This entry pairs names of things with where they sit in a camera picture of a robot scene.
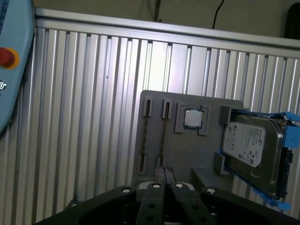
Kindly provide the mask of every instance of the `gray fixture plate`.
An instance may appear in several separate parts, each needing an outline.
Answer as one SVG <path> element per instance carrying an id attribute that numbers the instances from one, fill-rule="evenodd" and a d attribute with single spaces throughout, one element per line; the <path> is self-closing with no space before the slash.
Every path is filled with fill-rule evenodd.
<path id="1" fill-rule="evenodd" d="M 141 93 L 137 125 L 133 183 L 138 185 L 154 181 L 155 167 L 164 126 L 163 111 L 170 102 L 171 114 L 165 126 L 164 166 L 171 166 L 178 182 L 192 182 L 191 168 L 205 168 L 210 174 L 221 176 L 213 170 L 214 153 L 222 146 L 224 124 L 219 122 L 222 106 L 243 108 L 237 100 L 192 96 L 168 92 L 145 90 Z M 145 134 L 146 102 L 150 101 L 148 125 Z M 185 109 L 203 109 L 201 129 L 184 127 Z M 141 149 L 145 140 L 144 169 L 140 171 Z"/>

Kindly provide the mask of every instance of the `emergency stop button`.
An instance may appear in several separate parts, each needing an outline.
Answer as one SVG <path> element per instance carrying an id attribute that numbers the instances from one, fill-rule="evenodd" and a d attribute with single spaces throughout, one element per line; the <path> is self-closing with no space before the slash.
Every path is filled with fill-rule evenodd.
<path id="1" fill-rule="evenodd" d="M 0 47 L 0 66 L 9 67 L 15 62 L 14 54 L 6 49 Z"/>

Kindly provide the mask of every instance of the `black object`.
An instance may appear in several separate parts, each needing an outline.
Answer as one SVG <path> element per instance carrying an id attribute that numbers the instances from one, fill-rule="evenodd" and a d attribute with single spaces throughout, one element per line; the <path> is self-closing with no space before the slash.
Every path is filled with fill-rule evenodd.
<path id="1" fill-rule="evenodd" d="M 165 185 L 176 183 L 173 168 L 170 166 L 159 166 L 155 168 L 155 182 L 161 182 Z"/>
<path id="2" fill-rule="evenodd" d="M 300 3 L 293 4 L 288 11 L 285 38 L 300 40 Z"/>
<path id="3" fill-rule="evenodd" d="M 156 179 L 162 182 L 142 183 L 138 191 L 117 187 L 37 224 L 300 225 L 292 217 L 216 187 L 205 187 L 198 193 L 190 184 L 175 183 L 173 170 L 169 169 L 157 168 Z"/>
<path id="4" fill-rule="evenodd" d="M 216 25 L 216 20 L 217 20 L 218 12 L 219 12 L 220 8 L 222 7 L 224 1 L 225 1 L 225 0 L 222 0 L 222 1 L 221 1 L 219 7 L 218 7 L 217 10 L 216 10 L 215 17 L 214 17 L 214 23 L 212 24 L 212 28 L 213 28 L 213 29 L 215 28 L 215 25 Z"/>

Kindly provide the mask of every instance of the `ridged metal surface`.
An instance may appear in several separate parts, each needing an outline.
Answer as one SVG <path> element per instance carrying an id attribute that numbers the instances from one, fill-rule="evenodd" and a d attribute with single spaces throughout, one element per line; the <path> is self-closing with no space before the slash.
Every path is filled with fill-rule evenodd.
<path id="1" fill-rule="evenodd" d="M 140 38 L 138 29 L 119 27 L 112 35 L 115 27 L 66 24 L 37 20 L 26 81 L 0 139 L 0 224 L 31 224 L 62 211 L 73 198 L 83 201 L 130 185 L 142 90 L 239 99 L 254 111 L 300 113 L 300 62 L 287 56 L 288 49 L 281 57 L 276 47 L 222 37 L 179 42 L 178 35 L 170 42 L 167 33 Z M 295 150 L 286 197 L 292 209 L 284 212 L 295 218 L 299 171 Z M 232 191 L 264 204 L 237 178 Z"/>

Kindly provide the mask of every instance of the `bolt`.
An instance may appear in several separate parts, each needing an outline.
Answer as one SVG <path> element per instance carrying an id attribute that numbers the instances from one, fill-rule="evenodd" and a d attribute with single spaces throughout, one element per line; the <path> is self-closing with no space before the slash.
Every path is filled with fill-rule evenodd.
<path id="1" fill-rule="evenodd" d="M 131 191 L 131 190 L 130 190 L 129 188 L 125 188 L 125 189 L 122 190 L 123 193 L 128 193 L 128 192 L 130 192 L 130 191 Z"/>
<path id="2" fill-rule="evenodd" d="M 214 189 L 210 188 L 210 189 L 207 189 L 206 192 L 213 195 L 216 191 Z"/>
<path id="3" fill-rule="evenodd" d="M 175 187 L 177 187 L 177 188 L 182 188 L 183 185 L 182 185 L 182 184 L 176 184 Z"/>

